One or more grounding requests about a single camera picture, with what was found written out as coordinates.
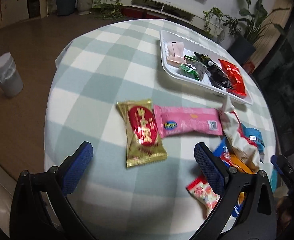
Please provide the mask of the white red fruit candy pack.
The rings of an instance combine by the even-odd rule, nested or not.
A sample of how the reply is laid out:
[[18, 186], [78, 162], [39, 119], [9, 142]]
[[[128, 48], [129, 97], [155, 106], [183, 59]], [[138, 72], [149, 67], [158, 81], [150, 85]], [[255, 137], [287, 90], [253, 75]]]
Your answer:
[[203, 174], [187, 185], [186, 189], [195, 199], [206, 207], [206, 217], [208, 217], [218, 203], [220, 195], [212, 190]]

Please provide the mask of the orange snack pack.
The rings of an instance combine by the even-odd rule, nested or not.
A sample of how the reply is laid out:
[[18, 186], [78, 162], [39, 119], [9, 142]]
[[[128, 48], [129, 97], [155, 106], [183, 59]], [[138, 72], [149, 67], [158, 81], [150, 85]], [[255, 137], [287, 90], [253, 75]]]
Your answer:
[[240, 172], [247, 174], [255, 174], [249, 167], [247, 167], [236, 155], [230, 155], [233, 166], [236, 167]]

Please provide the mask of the light blue snack bag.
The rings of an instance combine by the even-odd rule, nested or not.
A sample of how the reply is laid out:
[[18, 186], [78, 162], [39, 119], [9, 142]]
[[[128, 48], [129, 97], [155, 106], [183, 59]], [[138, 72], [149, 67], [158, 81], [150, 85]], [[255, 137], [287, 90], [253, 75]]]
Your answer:
[[241, 123], [241, 130], [243, 135], [251, 142], [255, 143], [260, 154], [264, 153], [265, 144], [261, 132], [255, 128], [248, 128]]

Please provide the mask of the white red-striped snack bag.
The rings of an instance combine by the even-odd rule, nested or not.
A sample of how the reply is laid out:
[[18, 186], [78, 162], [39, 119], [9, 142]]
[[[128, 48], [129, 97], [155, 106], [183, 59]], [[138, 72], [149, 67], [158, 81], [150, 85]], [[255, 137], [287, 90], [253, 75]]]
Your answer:
[[219, 109], [219, 115], [224, 135], [233, 153], [253, 172], [257, 172], [260, 162], [264, 161], [264, 153], [260, 154], [255, 143], [243, 135], [241, 121], [229, 97]]

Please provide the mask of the pink Pepero snack pack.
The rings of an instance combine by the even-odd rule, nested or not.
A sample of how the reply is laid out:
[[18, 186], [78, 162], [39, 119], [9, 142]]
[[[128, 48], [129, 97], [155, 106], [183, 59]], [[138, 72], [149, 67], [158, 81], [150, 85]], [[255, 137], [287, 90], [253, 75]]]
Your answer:
[[154, 105], [154, 115], [162, 138], [189, 132], [218, 136], [223, 134], [218, 110], [214, 108]]

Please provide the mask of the gold red round-logo snack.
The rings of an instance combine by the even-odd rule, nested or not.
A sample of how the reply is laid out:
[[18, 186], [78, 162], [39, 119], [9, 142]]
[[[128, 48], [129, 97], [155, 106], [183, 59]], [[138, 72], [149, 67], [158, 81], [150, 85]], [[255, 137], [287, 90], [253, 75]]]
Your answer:
[[152, 100], [123, 101], [116, 106], [125, 122], [127, 168], [167, 159], [152, 111]]

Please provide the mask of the red snack bag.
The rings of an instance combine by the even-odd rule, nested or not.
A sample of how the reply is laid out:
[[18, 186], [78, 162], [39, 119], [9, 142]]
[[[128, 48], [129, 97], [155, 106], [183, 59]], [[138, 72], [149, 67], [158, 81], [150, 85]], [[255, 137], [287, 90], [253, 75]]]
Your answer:
[[228, 88], [227, 91], [240, 98], [245, 98], [247, 96], [246, 88], [238, 67], [226, 60], [219, 59], [219, 62], [232, 84], [232, 88]]

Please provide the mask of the black snack pack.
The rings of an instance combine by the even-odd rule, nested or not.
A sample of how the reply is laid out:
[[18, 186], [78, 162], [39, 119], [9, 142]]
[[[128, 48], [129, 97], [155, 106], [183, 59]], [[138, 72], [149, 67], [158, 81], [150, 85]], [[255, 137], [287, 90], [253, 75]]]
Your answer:
[[206, 68], [209, 79], [216, 87], [233, 89], [232, 83], [222, 69], [207, 55], [194, 52], [195, 57]]

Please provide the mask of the green clear nut pack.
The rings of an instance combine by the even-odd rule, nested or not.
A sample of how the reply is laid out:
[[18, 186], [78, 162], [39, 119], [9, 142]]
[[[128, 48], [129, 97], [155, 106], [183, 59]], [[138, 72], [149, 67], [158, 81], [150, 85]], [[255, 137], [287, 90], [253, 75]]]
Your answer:
[[194, 80], [202, 81], [207, 71], [205, 66], [194, 57], [185, 55], [184, 59], [186, 64], [180, 65], [181, 73]]

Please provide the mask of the pale pink snack pack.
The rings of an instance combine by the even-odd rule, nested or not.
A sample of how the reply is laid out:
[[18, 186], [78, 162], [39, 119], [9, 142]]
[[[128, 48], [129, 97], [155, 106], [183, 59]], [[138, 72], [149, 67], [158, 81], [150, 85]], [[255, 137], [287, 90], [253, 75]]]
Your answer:
[[167, 42], [167, 63], [179, 67], [181, 64], [186, 64], [184, 59], [184, 43], [183, 42]]

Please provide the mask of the blue Tipo snack pack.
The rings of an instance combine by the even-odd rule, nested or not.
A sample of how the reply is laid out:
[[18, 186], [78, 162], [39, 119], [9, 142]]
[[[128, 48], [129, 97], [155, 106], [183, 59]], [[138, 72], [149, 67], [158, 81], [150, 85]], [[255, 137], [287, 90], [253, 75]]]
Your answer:
[[219, 157], [227, 167], [233, 166], [233, 163], [231, 161], [231, 156], [230, 156], [228, 148], [227, 148], [225, 137], [223, 137], [219, 146], [214, 150], [213, 155], [215, 157]]

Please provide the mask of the red box on floor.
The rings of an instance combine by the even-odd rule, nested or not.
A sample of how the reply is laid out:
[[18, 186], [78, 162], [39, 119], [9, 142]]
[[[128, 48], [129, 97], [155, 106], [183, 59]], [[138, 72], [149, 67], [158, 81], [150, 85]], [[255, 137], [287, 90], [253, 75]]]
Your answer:
[[248, 75], [252, 74], [254, 72], [254, 70], [256, 69], [255, 65], [253, 64], [252, 61], [247, 61], [244, 65], [243, 65], [243, 69], [246, 71], [246, 73]]

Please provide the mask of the checkered green white tablecloth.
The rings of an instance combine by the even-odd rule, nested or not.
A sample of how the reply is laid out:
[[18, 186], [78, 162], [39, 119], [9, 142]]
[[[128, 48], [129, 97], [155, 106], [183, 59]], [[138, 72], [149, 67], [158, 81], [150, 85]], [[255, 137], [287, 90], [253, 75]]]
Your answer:
[[166, 30], [226, 56], [221, 46], [165, 20], [118, 22], [72, 40], [56, 59], [45, 124], [45, 168], [84, 141], [94, 157], [70, 203], [98, 239], [189, 239], [206, 216], [186, 190], [199, 173], [194, 146], [219, 137], [188, 133], [163, 140], [165, 161], [126, 167], [126, 129], [116, 104], [151, 99], [160, 106], [220, 108], [223, 98], [170, 77], [159, 34]]

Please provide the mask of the white waste bin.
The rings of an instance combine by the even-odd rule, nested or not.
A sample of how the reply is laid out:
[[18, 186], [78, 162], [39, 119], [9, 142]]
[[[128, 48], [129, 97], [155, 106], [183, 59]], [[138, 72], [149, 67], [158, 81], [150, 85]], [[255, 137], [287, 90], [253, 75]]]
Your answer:
[[23, 86], [14, 58], [9, 52], [4, 53], [0, 56], [0, 88], [5, 96], [13, 98], [22, 91]]

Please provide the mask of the large plant dark pot right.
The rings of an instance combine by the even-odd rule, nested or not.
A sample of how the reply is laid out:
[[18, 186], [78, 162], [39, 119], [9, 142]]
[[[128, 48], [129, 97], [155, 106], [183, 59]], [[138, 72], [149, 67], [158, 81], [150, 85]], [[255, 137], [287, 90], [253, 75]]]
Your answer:
[[284, 28], [274, 20], [272, 16], [277, 12], [286, 12], [290, 7], [277, 7], [268, 12], [264, 0], [257, 0], [252, 6], [252, 0], [243, 0], [245, 6], [239, 9], [239, 18], [226, 18], [225, 26], [228, 27], [230, 35], [235, 41], [228, 49], [228, 53], [241, 66], [257, 50], [255, 44], [263, 38], [265, 30], [273, 26], [278, 33], [284, 35]]

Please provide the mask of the plant in white pot right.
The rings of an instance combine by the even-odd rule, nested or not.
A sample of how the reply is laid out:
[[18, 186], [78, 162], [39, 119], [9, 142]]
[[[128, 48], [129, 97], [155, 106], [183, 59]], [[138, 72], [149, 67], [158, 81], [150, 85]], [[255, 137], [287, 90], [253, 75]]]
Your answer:
[[204, 26], [203, 31], [207, 37], [217, 44], [221, 44], [225, 39], [225, 30], [223, 27], [224, 14], [216, 6], [207, 11], [203, 11]]

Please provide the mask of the white tv console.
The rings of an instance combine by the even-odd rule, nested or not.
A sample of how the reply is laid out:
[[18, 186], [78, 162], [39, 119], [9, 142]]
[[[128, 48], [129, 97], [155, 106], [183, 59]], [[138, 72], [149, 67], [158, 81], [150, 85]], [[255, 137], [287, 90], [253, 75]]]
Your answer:
[[197, 16], [184, 9], [175, 7], [171, 3], [163, 2], [162, 0], [101, 0], [107, 4], [119, 4], [126, 8], [133, 10], [143, 10], [147, 14], [150, 14], [148, 18], [163, 18], [174, 19], [179, 22], [183, 22], [196, 29], [200, 29], [210, 36], [218, 37], [224, 33], [224, 30], [218, 24], [218, 22], [211, 23], [206, 22], [204, 18]]

